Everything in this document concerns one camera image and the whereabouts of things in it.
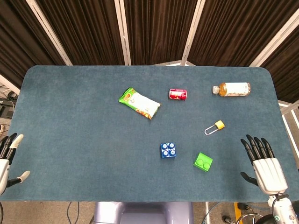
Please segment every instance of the white bottle cap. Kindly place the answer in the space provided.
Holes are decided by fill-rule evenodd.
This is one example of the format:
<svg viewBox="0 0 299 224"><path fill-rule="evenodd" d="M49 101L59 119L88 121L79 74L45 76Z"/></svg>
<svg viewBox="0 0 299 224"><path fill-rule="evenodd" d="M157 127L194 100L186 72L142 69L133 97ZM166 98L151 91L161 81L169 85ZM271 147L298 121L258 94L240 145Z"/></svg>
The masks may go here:
<svg viewBox="0 0 299 224"><path fill-rule="evenodd" d="M213 89L212 89L212 92L214 93L214 94L218 94L219 93L219 90L220 90L220 88L219 88L219 86L213 86Z"/></svg>

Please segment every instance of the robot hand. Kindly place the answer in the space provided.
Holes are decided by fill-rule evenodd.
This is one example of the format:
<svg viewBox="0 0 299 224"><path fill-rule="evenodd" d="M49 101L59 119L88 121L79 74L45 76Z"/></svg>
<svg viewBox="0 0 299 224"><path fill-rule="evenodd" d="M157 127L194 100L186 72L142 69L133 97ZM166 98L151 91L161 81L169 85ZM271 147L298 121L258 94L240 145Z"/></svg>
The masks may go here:
<svg viewBox="0 0 299 224"><path fill-rule="evenodd" d="M268 205L272 207L273 221L278 224L299 224L288 195L283 195L288 185L278 159L270 144L264 138L259 140L246 135L251 147L241 139L256 174L256 179L241 172L241 176L269 195Z"/></svg>
<svg viewBox="0 0 299 224"><path fill-rule="evenodd" d="M24 135L17 133L11 136L6 136L0 141L0 195L3 194L6 188L9 188L17 183L22 183L30 174L30 171L25 171L21 176L15 179L8 179L10 165L13 162L14 154L19 143L22 141Z"/></svg>

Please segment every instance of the blue toy block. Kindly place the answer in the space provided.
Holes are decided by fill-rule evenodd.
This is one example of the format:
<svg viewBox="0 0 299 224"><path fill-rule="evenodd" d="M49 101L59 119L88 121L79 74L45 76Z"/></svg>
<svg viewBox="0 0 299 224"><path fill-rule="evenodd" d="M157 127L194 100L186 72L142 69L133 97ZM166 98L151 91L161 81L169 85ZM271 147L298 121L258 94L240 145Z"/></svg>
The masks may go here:
<svg viewBox="0 0 299 224"><path fill-rule="evenodd" d="M174 142L162 143L160 145L162 158L176 157L176 148Z"/></svg>

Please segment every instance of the blue felt tablecloth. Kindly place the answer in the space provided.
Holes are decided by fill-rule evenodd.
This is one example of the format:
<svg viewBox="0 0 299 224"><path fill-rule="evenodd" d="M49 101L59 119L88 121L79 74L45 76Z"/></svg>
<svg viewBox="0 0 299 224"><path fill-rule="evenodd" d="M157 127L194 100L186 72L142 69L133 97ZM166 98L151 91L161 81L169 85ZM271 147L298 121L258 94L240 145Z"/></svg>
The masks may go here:
<svg viewBox="0 0 299 224"><path fill-rule="evenodd" d="M222 82L249 82L247 97L212 94ZM149 120L118 102L130 86L162 103ZM188 99L168 99L170 88ZM226 127L205 136L218 120ZM246 134L271 143L299 199L298 171L269 72L262 68L158 66L35 66L24 79L10 133L23 133L11 166L30 170L2 200L265 202L240 143ZM160 143L175 142L162 159ZM193 166L199 152L208 172Z"/></svg>

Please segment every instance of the green toy block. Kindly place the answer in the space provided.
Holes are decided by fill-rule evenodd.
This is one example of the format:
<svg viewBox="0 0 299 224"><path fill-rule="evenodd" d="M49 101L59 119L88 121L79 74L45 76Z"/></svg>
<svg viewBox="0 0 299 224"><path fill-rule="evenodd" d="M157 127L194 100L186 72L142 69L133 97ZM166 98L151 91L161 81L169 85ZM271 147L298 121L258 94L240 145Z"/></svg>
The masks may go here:
<svg viewBox="0 0 299 224"><path fill-rule="evenodd" d="M203 171L208 171L211 167L213 159L208 157L207 155L200 153L194 163L194 165Z"/></svg>

